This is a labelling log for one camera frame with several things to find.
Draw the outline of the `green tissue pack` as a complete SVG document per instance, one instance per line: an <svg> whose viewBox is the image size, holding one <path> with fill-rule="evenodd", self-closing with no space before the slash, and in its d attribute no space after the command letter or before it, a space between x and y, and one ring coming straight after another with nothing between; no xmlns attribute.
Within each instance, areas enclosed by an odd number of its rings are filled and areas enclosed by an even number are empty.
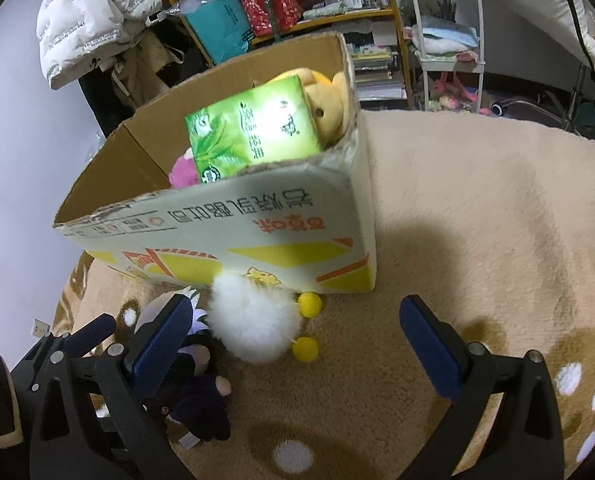
<svg viewBox="0 0 595 480"><path fill-rule="evenodd" d="M322 152L302 81L296 75L242 91L184 118L202 183L257 165Z"/></svg>

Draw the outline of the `yellow plush toy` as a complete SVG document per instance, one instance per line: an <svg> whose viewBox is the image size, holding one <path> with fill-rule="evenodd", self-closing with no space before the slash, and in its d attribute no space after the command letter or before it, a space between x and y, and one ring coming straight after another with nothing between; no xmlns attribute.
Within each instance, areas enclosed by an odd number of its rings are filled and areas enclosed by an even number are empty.
<svg viewBox="0 0 595 480"><path fill-rule="evenodd" d="M306 67L293 68L270 79L275 82L296 76L302 84L311 116L317 128L320 143L326 148L342 139L351 120L351 94L344 72L332 79Z"/></svg>

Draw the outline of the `white-haired dark plush doll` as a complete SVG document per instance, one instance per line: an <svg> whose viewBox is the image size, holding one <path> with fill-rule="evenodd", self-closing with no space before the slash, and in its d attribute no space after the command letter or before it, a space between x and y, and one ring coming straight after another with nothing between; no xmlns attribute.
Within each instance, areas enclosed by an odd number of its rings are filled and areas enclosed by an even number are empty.
<svg viewBox="0 0 595 480"><path fill-rule="evenodd" d="M136 328L141 330L153 322L173 299L181 300L183 310L192 314L192 324L160 388L145 400L145 408L162 429L175 424L200 441L226 441L231 436L227 399L232 387L218 373L215 339L207 324L206 311L198 305L200 293L189 287L165 292L142 310Z"/></svg>

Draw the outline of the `white fluffy plush with yellow feet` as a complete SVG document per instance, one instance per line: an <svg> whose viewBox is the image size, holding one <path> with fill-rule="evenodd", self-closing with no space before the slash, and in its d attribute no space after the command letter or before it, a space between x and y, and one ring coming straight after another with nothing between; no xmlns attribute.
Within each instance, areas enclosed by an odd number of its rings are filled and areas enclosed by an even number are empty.
<svg viewBox="0 0 595 480"><path fill-rule="evenodd" d="M305 320L323 310L314 292L296 294L235 272L214 278L207 325L229 352L245 363L268 364L291 352L301 363L318 359L319 344L301 334Z"/></svg>

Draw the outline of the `pink white plush toy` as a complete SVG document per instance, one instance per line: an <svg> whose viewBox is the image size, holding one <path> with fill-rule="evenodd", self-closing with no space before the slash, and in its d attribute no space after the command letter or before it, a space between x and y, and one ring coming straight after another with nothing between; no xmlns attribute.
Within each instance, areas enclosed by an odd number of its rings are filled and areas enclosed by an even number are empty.
<svg viewBox="0 0 595 480"><path fill-rule="evenodd" d="M200 176L194 162L192 148L188 148L177 158L174 166L169 171L168 180L170 185L173 188L177 188L177 190L200 183Z"/></svg>

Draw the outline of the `beige patterned rug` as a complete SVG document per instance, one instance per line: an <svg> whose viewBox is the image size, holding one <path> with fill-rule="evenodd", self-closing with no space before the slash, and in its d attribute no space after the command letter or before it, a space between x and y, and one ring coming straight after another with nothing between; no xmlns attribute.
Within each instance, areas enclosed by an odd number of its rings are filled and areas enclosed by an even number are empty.
<svg viewBox="0 0 595 480"><path fill-rule="evenodd" d="M423 298L465 339L546 358L564 472L595 457L595 141L535 122L367 112L375 288L321 294L302 364L224 354L232 434L182 451L201 479L394 479L446 413L398 323ZM160 284L94 261L75 324Z"/></svg>

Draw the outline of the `cardboard box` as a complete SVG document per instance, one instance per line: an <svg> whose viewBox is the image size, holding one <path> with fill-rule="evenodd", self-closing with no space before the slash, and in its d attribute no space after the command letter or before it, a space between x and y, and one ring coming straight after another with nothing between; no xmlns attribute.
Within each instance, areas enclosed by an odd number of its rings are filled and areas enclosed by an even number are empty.
<svg viewBox="0 0 595 480"><path fill-rule="evenodd" d="M287 70L308 68L348 94L342 139L321 154L246 168L176 190L190 148L184 118ZM368 142L354 67L335 32L285 40L195 75L142 106L109 136L53 226L112 269L160 284L207 286L224 271L298 292L375 288Z"/></svg>

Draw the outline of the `beige coat hanging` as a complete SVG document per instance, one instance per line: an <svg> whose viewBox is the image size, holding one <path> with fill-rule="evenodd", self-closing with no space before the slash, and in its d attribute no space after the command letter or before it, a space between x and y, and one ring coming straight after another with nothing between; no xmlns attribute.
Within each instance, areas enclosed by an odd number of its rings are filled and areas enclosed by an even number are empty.
<svg viewBox="0 0 595 480"><path fill-rule="evenodd" d="M160 72L180 68L183 61L181 51L166 46L148 30L134 47L116 58L111 73L114 92L122 104L137 110L169 90Z"/></svg>

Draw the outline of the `white puffer jacket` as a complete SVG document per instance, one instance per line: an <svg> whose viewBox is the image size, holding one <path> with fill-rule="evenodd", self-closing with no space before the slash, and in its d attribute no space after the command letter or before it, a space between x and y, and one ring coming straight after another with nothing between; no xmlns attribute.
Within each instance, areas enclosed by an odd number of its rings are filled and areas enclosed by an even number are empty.
<svg viewBox="0 0 595 480"><path fill-rule="evenodd" d="M58 90L134 47L162 0L42 0L36 34L40 66Z"/></svg>

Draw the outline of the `teal bag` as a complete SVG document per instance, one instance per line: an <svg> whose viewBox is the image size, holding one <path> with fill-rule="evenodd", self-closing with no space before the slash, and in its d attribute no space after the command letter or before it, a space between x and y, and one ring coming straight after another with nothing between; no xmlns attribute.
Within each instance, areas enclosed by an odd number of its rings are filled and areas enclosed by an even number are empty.
<svg viewBox="0 0 595 480"><path fill-rule="evenodd" d="M179 6L215 65L250 49L254 34L240 0L180 0Z"/></svg>

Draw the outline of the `wooden shelf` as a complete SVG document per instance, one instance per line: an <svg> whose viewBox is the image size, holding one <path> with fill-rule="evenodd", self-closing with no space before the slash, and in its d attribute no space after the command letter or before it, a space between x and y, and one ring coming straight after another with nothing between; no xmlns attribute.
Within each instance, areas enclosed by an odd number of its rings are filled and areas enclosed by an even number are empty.
<svg viewBox="0 0 595 480"><path fill-rule="evenodd" d="M409 52L396 0L164 0L211 68L285 38L336 30L352 48L363 101L411 106Z"/></svg>

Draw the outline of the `stack of books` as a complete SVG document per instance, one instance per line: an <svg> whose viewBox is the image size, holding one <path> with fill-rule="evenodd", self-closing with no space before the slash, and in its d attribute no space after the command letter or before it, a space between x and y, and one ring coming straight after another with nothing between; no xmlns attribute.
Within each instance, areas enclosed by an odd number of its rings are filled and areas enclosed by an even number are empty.
<svg viewBox="0 0 595 480"><path fill-rule="evenodd" d="M354 64L356 93L361 103L407 101L401 56L396 49L375 44L360 47L348 44L348 48Z"/></svg>

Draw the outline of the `white utility cart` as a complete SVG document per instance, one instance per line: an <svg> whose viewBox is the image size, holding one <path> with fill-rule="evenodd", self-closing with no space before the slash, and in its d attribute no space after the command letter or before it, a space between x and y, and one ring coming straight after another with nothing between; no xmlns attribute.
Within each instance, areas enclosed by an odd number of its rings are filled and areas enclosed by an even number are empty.
<svg viewBox="0 0 595 480"><path fill-rule="evenodd" d="M423 106L446 102L482 108L485 72L483 0L411 0L415 24L410 41L420 68ZM477 25L463 25L454 17L456 3L476 7Z"/></svg>

